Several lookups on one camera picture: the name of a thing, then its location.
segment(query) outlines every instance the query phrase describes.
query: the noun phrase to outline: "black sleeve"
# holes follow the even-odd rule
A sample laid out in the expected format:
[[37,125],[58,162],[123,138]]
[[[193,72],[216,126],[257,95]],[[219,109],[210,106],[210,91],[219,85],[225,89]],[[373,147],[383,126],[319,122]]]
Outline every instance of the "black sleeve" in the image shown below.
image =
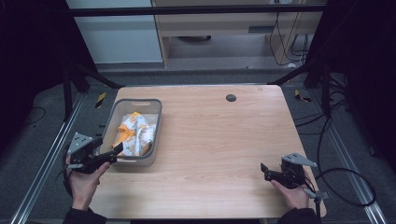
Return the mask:
[[95,214],[91,209],[86,211],[70,208],[64,218],[64,224],[105,224],[107,218]]
[[294,208],[277,222],[277,224],[319,224],[317,214],[311,208]]

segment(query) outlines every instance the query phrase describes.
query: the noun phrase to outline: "gray carpet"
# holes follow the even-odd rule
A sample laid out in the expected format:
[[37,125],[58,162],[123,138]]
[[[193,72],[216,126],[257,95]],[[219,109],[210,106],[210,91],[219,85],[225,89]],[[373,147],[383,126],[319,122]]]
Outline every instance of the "gray carpet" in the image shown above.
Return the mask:
[[[104,75],[124,85],[175,85],[266,83],[288,72],[288,69],[279,69],[277,71],[239,69],[218,70],[215,72],[201,71],[199,73],[194,73],[193,71],[157,71],[151,73],[141,72],[134,75],[126,73]],[[106,124],[117,90],[111,90],[95,80],[90,79],[90,83],[92,84],[90,92],[84,94],[82,107],[66,137],[66,142],[70,141],[75,132],[96,135],[102,131],[99,126]],[[104,103],[101,108],[95,108],[98,95],[103,91],[106,92]],[[319,113],[314,103],[295,99],[293,88],[283,88],[283,91],[294,119]],[[304,94],[304,97],[311,97],[309,91],[302,90],[302,94]],[[334,96],[334,102],[341,99],[342,96]],[[0,162],[0,220],[10,219],[18,208],[45,159],[57,132],[61,128],[64,118],[62,85],[38,94],[35,98],[35,106],[38,108],[33,108],[30,117],[26,120],[27,123],[31,124],[26,124],[22,127],[20,133],[8,147],[8,153],[2,157]],[[344,106],[334,110],[332,117],[332,125],[337,128],[343,141],[345,141],[345,145],[354,162],[357,163],[361,173],[375,186],[377,203],[388,222],[396,223],[396,214],[393,212],[393,207],[396,204],[393,197],[393,190],[396,189],[395,174],[383,159],[370,156],[359,125],[345,111]],[[295,122],[298,124],[312,118],[298,119]],[[319,135],[315,133],[319,133],[322,126],[323,120],[319,119],[316,122],[298,128],[307,157],[313,161],[316,160],[319,138]],[[48,179],[31,211],[30,219],[62,219],[70,206],[71,199],[64,191],[62,180],[55,181],[56,175],[61,169],[61,157],[61,155],[57,156],[55,166],[51,169]],[[342,165],[328,133],[323,136],[320,160],[323,170]],[[358,202],[355,190],[350,185],[349,179],[345,174],[330,174],[327,179],[342,195],[346,195],[348,199]],[[320,180],[318,184],[321,190],[328,190]],[[370,223],[363,208],[349,205],[334,194],[325,201],[325,204],[328,213],[323,218],[324,223]]]

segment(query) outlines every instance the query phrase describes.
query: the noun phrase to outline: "black grommet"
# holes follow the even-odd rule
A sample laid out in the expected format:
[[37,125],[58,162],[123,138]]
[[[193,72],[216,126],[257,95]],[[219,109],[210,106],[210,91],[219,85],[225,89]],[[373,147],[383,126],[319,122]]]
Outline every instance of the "black grommet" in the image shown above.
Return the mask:
[[236,96],[235,96],[234,94],[228,94],[228,95],[225,97],[225,99],[226,99],[228,102],[234,102],[234,101],[236,101]]

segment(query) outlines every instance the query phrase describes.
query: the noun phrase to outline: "wooden tabletop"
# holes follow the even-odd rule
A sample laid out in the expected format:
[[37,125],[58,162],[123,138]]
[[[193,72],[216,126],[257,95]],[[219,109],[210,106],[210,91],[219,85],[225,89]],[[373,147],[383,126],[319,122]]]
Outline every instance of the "wooden tabletop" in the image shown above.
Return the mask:
[[[227,101],[229,94],[236,101]],[[119,90],[116,101],[122,98],[162,102],[157,158],[149,167],[113,164],[93,197],[95,213],[108,218],[268,218],[288,211],[260,169],[263,162],[280,171],[281,156],[305,156],[278,86],[130,87]],[[305,170],[316,185],[311,169]]]

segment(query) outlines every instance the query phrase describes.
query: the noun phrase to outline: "hand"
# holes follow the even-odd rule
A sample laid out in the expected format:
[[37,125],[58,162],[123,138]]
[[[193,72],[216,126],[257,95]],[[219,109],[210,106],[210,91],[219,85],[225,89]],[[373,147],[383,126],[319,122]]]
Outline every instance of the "hand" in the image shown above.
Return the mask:
[[293,208],[307,208],[309,204],[308,194],[303,188],[287,189],[276,180],[271,180],[271,184],[283,195],[289,210]]
[[[66,164],[70,164],[70,156],[67,157]],[[108,167],[110,167],[110,162],[107,161],[96,172],[89,175],[72,172],[70,169],[67,169],[69,185],[73,192],[72,208],[88,211],[93,194],[100,184],[99,178],[105,173]]]

